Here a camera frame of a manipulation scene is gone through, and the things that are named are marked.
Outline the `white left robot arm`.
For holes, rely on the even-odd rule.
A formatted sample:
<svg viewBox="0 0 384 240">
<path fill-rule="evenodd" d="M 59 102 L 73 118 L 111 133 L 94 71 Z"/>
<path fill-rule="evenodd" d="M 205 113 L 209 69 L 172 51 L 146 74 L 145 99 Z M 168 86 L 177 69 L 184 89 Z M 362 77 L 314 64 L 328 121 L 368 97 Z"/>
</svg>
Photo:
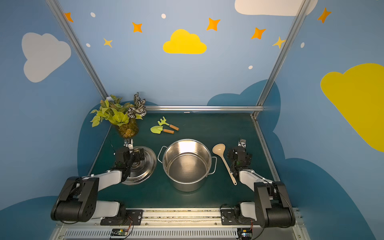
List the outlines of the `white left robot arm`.
<svg viewBox="0 0 384 240">
<path fill-rule="evenodd" d="M 102 174 L 68 178 L 52 208 L 51 219 L 65 224 L 105 218 L 126 223 L 124 204 L 99 201 L 98 192 L 124 182 L 131 175 L 133 165 L 145 160 L 145 154 L 142 148 L 124 147 L 115 157 L 114 166 Z"/>
</svg>

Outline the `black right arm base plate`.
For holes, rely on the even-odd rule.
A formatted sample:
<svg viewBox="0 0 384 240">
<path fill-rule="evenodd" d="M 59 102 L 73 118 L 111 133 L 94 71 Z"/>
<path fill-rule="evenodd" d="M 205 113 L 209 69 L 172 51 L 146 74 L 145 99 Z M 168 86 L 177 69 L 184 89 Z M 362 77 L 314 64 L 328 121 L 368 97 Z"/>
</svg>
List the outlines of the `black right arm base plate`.
<svg viewBox="0 0 384 240">
<path fill-rule="evenodd" d="M 240 209 L 229 209 L 224 208 L 220 210 L 221 221 L 223 226 L 229 225 L 241 225 L 241 226 L 250 226 L 258 225 L 257 220 L 243 216 Z"/>
</svg>

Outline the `beige plastic ladle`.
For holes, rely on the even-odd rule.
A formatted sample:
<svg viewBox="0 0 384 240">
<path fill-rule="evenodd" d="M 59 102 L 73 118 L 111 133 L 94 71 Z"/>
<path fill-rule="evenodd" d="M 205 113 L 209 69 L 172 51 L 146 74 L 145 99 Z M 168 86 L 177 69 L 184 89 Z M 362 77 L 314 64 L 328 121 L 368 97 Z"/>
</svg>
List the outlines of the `beige plastic ladle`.
<svg viewBox="0 0 384 240">
<path fill-rule="evenodd" d="M 219 156 L 222 159 L 222 161 L 223 161 L 223 163 L 224 163 L 224 165 L 225 165 L 225 167 L 227 169 L 227 172 L 228 172 L 228 174 L 229 174 L 229 176 L 231 178 L 231 181 L 236 186 L 237 185 L 237 181 L 236 181 L 235 177 L 233 176 L 233 173 L 231 172 L 231 169 L 230 169 L 230 167 L 229 167 L 229 165 L 228 165 L 228 163 L 227 163 L 227 161 L 226 161 L 226 159 L 224 157 L 225 150 L 226 150 L 225 144 L 217 144 L 217 145 L 215 145 L 213 147 L 213 153 L 216 154 L 217 156 Z"/>
</svg>

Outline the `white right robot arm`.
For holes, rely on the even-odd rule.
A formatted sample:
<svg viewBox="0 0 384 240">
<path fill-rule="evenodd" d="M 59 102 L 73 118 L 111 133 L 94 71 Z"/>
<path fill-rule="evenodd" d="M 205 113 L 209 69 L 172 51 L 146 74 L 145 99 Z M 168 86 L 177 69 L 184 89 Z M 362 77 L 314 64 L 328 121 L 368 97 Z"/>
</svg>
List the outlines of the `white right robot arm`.
<svg viewBox="0 0 384 240">
<path fill-rule="evenodd" d="M 252 202 L 240 203 L 240 213 L 254 219 L 262 228 L 289 228 L 296 224 L 295 214 L 286 186 L 282 182 L 268 180 L 250 168 L 252 154 L 244 147 L 230 149 L 230 171 L 237 182 L 254 192 Z"/>
</svg>

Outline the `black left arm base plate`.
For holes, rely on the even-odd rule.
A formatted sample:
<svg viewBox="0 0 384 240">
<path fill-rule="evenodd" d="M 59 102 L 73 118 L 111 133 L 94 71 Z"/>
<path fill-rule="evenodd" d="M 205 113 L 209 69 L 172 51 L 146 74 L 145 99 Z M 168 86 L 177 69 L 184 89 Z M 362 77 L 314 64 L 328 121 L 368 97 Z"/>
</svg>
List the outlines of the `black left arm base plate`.
<svg viewBox="0 0 384 240">
<path fill-rule="evenodd" d="M 118 213 L 115 217 L 105 217 L 101 220 L 101 226 L 140 226 L 143 220 L 143 210 L 128 209 L 124 214 Z"/>
</svg>

